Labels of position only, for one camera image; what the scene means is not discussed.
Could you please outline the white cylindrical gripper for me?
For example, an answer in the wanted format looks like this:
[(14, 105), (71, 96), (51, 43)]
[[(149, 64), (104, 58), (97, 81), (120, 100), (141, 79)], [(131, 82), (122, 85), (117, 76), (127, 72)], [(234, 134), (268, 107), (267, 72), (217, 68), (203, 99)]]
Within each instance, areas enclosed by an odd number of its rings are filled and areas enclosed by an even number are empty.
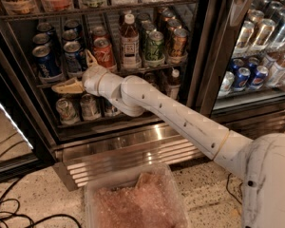
[(110, 90), (107, 77), (110, 71), (103, 66), (97, 66), (98, 62), (92, 53), (85, 49), (85, 59), (88, 69), (82, 77), (82, 81), (77, 78), (71, 78), (65, 82), (53, 85), (51, 89), (59, 94), (81, 94), (86, 91), (95, 96), (108, 97)]

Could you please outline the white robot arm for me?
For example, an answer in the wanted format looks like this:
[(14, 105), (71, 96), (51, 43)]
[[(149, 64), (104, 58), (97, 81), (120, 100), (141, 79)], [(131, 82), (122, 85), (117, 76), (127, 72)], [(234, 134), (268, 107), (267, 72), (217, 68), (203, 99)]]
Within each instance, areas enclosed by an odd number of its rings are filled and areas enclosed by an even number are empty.
[(87, 55), (82, 79), (52, 87), (61, 93), (102, 96), (122, 113), (148, 110), (160, 117), (205, 156), (243, 180), (243, 228), (285, 228), (285, 134), (251, 140), (162, 94), (146, 80), (121, 77)]

